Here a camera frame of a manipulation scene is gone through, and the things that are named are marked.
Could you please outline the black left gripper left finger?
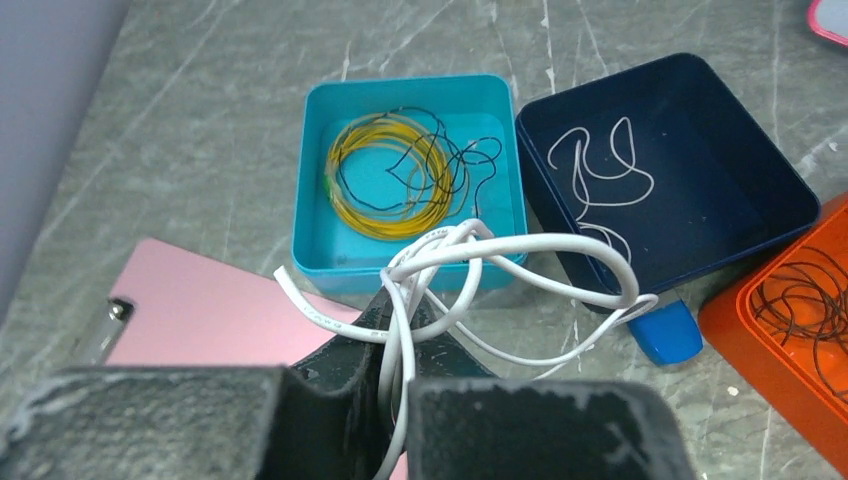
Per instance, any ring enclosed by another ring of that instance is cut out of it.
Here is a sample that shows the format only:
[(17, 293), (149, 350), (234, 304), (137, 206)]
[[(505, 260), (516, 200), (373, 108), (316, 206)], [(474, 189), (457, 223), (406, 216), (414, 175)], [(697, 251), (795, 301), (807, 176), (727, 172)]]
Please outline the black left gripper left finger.
[(5, 479), (370, 479), (382, 350), (336, 337), (291, 367), (73, 367), (1, 432)]

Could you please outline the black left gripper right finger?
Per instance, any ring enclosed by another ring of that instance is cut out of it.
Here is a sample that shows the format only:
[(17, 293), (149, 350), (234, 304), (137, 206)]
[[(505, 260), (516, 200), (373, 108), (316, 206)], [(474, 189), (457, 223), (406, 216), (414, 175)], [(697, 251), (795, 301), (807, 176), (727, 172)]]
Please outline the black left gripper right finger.
[(415, 346), (410, 479), (693, 479), (672, 409), (607, 380), (502, 379), (448, 334)]

